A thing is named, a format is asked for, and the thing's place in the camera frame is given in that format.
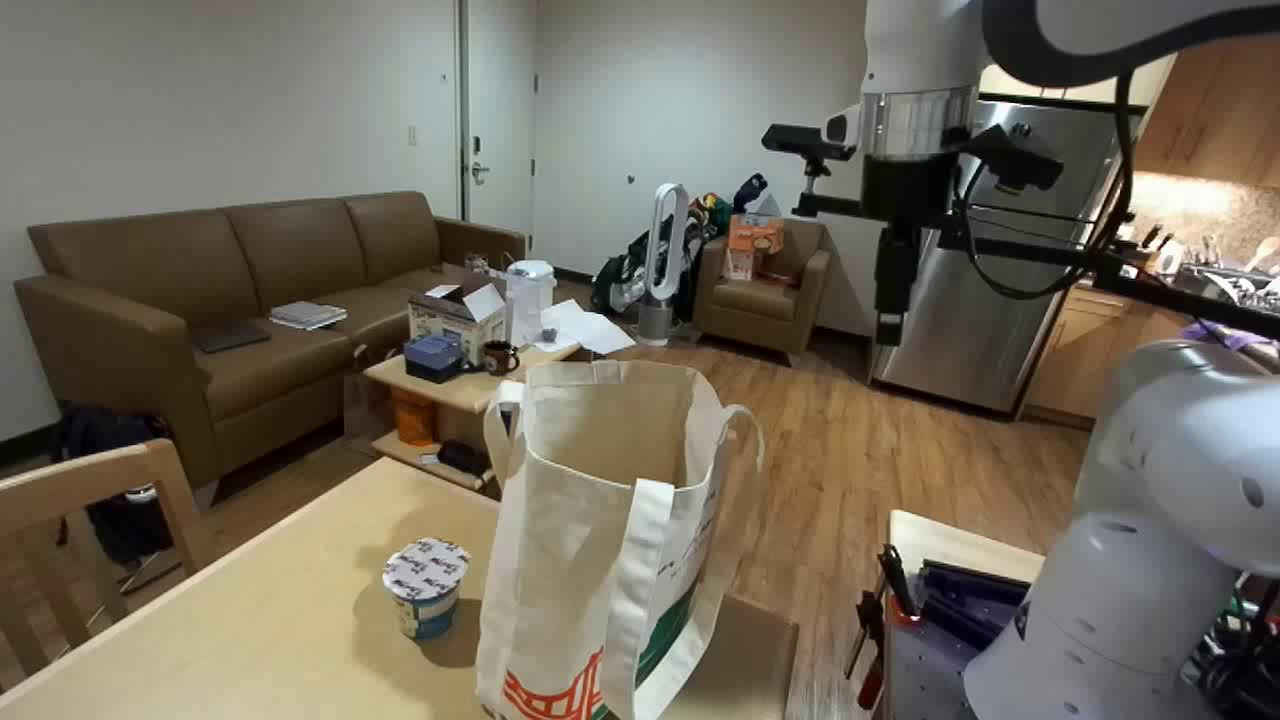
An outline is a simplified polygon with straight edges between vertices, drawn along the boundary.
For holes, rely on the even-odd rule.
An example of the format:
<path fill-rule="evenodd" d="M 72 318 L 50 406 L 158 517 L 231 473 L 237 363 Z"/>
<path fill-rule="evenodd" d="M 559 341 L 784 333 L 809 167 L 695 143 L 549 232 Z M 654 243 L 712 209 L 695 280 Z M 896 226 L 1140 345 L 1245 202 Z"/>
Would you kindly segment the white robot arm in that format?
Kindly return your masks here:
<path fill-rule="evenodd" d="M 908 112 L 862 157 L 923 158 L 985 69 L 1039 87 L 1125 79 L 1280 28 L 1280 0 L 868 0 L 860 100 Z M 1280 720 L 1277 643 L 1221 639 L 1233 589 L 1280 577 L 1280 381 L 1195 341 L 1116 369 L 1077 517 L 1018 611 L 966 658 L 977 720 Z"/>

